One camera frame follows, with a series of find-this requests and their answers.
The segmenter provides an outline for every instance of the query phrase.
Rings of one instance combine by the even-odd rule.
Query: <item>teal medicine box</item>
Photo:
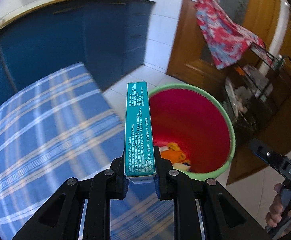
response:
[[[124,175],[134,183],[155,175],[149,97],[146,82],[129,83],[125,124]]]

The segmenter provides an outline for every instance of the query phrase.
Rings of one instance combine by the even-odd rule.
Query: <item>yellow fabric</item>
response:
[[[167,147],[169,150],[161,152],[161,157],[167,160],[170,160],[172,164],[174,163],[182,163],[182,164],[189,164],[190,160],[186,158],[186,155],[183,151],[181,151],[180,147],[176,143],[168,143]]]

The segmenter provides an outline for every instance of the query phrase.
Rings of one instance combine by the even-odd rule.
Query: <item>black device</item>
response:
[[[291,222],[288,212],[291,210],[291,160],[283,155],[271,150],[265,143],[254,138],[249,142],[249,149],[265,163],[275,169],[284,178],[280,194],[281,202],[284,208],[282,219],[275,228],[267,226],[266,232],[273,240],[278,239]]]
[[[174,239],[269,240],[270,236],[215,179],[190,179],[174,170],[154,148],[156,193],[160,200],[174,200]],[[124,199],[129,180],[124,176],[124,155],[110,169],[94,178],[70,178],[17,232],[13,240],[77,239],[84,201],[87,211],[83,240],[110,239],[110,199]]]

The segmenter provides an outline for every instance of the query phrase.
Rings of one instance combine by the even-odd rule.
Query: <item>plaid blanket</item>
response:
[[[0,107],[0,237],[12,239],[68,178],[93,177],[123,149],[124,125],[81,63],[11,97]],[[173,239],[173,202],[159,202],[154,184],[130,183],[125,200],[111,201],[111,239]]]

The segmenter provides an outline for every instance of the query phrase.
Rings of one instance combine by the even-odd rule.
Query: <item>hanging towel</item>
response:
[[[197,23],[217,69],[236,63],[253,43],[264,47],[258,36],[234,23],[215,0],[198,0],[195,8]]]

